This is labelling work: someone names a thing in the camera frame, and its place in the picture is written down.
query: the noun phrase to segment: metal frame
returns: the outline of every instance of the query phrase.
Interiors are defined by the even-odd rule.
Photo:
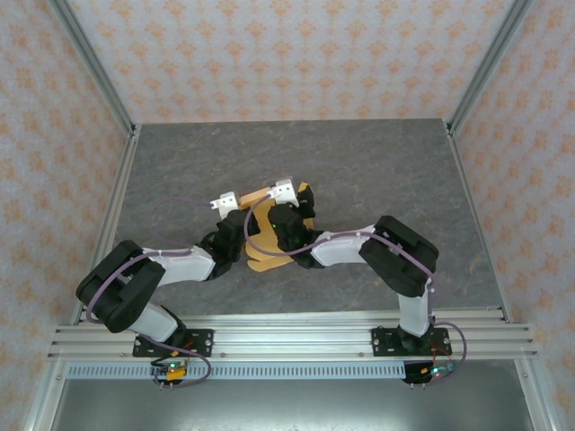
[[[84,60],[86,67],[92,74],[98,87],[100,87],[102,95],[110,105],[114,117],[122,128],[124,128],[126,133],[131,133],[134,130],[134,123],[130,119],[128,111],[122,103],[121,98],[118,96],[108,74],[106,74],[106,71],[100,62],[100,59],[96,55],[92,44],[86,37],[84,30],[82,30],[82,26],[76,18],[70,4],[67,0],[49,0],[49,3],[51,4],[56,16],[62,22],[62,25],[74,43],[78,54],[80,54]]]
[[[437,310],[439,320],[459,326],[470,360],[523,359],[537,355],[525,324],[505,323],[500,309]],[[188,328],[215,331],[214,362],[247,361],[406,361],[419,356],[375,357],[370,330],[395,328],[399,312],[312,312],[184,317]],[[49,361],[149,361],[134,358],[135,334],[112,334],[105,327],[80,321],[56,330]],[[451,332],[453,356],[461,356],[461,338]]]
[[[453,118],[447,123],[449,133],[455,135],[456,131],[461,128],[471,108],[479,99],[483,87],[489,81],[492,72],[495,70],[501,56],[505,52],[506,47],[513,39],[519,26],[523,22],[527,10],[533,3],[533,0],[516,0],[511,6],[503,25],[491,46],[487,50],[483,61],[475,72],[472,81],[470,82],[464,97],[459,102]]]
[[[110,192],[108,209],[102,221],[98,242],[96,243],[90,260],[89,270],[94,268],[106,254],[110,252],[113,245],[114,234],[118,226],[119,213],[122,208],[126,187],[128,186],[129,173],[132,168],[134,155],[136,154],[140,130],[141,125],[136,125],[128,136],[114,186]],[[70,325],[76,325],[80,321],[83,309],[82,303],[76,301],[75,309],[70,318]],[[46,369],[40,379],[36,396],[34,397],[31,410],[28,414],[24,428],[25,431],[44,431],[51,429],[54,417],[56,416],[58,403],[64,390],[68,367],[68,361],[50,361],[46,364]]]

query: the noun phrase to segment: patterned wall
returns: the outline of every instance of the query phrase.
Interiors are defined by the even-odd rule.
[[[512,0],[71,0],[136,122],[449,119]]]
[[[0,428],[70,318],[125,137],[47,0],[0,2]]]
[[[575,7],[536,0],[458,144],[500,279],[575,424]]]

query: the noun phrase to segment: metal strip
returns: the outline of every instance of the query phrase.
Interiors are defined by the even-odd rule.
[[[133,123],[129,117],[128,111],[116,93],[110,78],[106,74],[102,63],[98,59],[96,52],[86,37],[84,30],[82,30],[82,26],[76,18],[70,4],[68,4],[67,0],[49,0],[49,2],[70,36],[70,39],[74,43],[78,53],[84,60],[86,67],[98,84],[98,87],[100,87],[102,95],[106,102],[109,103],[114,117],[116,117],[116,120],[124,128],[126,133],[131,133]]]
[[[463,308],[463,309],[440,309],[434,310],[437,319],[452,320],[463,319],[469,320],[501,320],[505,319],[503,311],[500,308]],[[311,324],[339,324],[345,321],[346,325],[365,325],[373,324],[377,326],[380,321],[392,320],[398,321],[400,318],[399,310],[388,311],[359,311],[359,312],[296,312],[296,313],[266,313],[266,314],[223,314],[214,316],[182,316],[186,325],[193,328],[193,325],[221,325],[221,326],[246,326],[246,325],[268,325],[270,321],[280,322],[284,325],[308,327]],[[85,328],[97,329],[85,320],[85,313],[80,320],[81,326]]]
[[[475,227],[477,228],[477,233],[479,234],[479,239],[482,242],[483,250],[485,251],[485,256],[487,257],[487,261],[491,266],[491,272],[495,276],[495,282],[497,283],[497,288],[500,291],[501,302],[503,303],[503,314],[504,319],[508,321],[511,320],[511,307],[509,304],[509,300],[507,295],[503,291],[503,280],[501,280],[499,271],[493,265],[493,252],[491,250],[491,246],[485,240],[485,235],[483,235],[483,228],[481,221],[479,220],[479,216],[477,214],[477,206],[473,201],[473,194],[471,192],[471,188],[469,187],[469,183],[467,182],[467,177],[465,175],[465,170],[463,163],[461,162],[461,157],[459,155],[459,149],[457,148],[457,138],[456,136],[450,136],[447,132],[447,141],[449,142],[449,146],[451,147],[451,152],[453,153],[453,157],[456,161],[457,170],[459,171],[459,177],[461,178],[461,182],[464,185],[465,195],[467,196],[467,202],[469,203],[469,207],[471,208],[471,213],[473,215],[473,220],[475,221]]]
[[[114,187],[111,190],[110,203],[106,211],[106,216],[102,222],[102,229],[98,236],[98,242],[93,251],[93,256],[90,263],[90,270],[96,267],[104,257],[111,251],[114,243],[114,236],[116,235],[116,228],[118,227],[119,213],[122,209],[124,195],[126,194],[126,187],[128,186],[129,174],[132,169],[134,156],[136,155],[137,141],[141,125],[136,125],[134,133],[128,137],[128,142],[122,155],[118,172],[116,173],[116,180]],[[84,305],[80,301],[75,302],[74,313],[70,323],[76,325],[80,320],[85,319]]]
[[[46,365],[46,371],[26,420],[25,431],[46,431],[52,428],[67,374],[68,362]]]
[[[154,368],[138,362],[74,362],[69,380],[149,380]],[[206,372],[199,363],[190,363],[185,379],[195,379]],[[404,379],[401,361],[356,362],[226,362],[213,364],[210,380],[346,380]]]
[[[534,429],[536,431],[570,429],[563,423],[553,402],[551,380],[544,364],[541,361],[517,360],[515,365]]]
[[[503,25],[501,25],[497,36],[495,36],[495,39],[487,50],[482,63],[467,87],[464,97],[459,102],[453,118],[448,123],[449,131],[452,135],[461,128],[467,114],[479,99],[483,87],[489,81],[491,73],[495,70],[496,65],[505,52],[506,47],[511,42],[513,35],[521,25],[523,18],[532,3],[533,0],[516,0],[511,6]]]

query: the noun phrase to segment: wallpaper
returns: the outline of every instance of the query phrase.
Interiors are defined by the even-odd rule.
[[[512,0],[71,0],[133,120],[449,119]]]
[[[20,431],[126,138],[46,0],[0,2],[0,428]]]
[[[538,0],[458,145],[518,321],[535,337],[575,424],[575,8]]]

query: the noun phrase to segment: black bracket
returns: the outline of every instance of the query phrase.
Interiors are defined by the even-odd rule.
[[[191,350],[192,352],[199,353],[205,357],[212,356],[212,347],[214,346],[214,331],[213,330],[186,330],[183,338],[184,344],[182,348]],[[136,337],[134,341],[134,349],[132,351],[133,357],[165,357],[172,353],[171,350],[159,347],[142,337]],[[187,357],[184,353],[179,354],[177,357]]]
[[[449,332],[444,328],[433,327],[420,339],[417,347],[408,349],[402,340],[403,331],[398,328],[384,328],[382,326],[371,330],[371,347],[374,356],[433,356],[433,347],[438,347],[436,356],[445,356],[445,350],[449,355],[453,353]]]

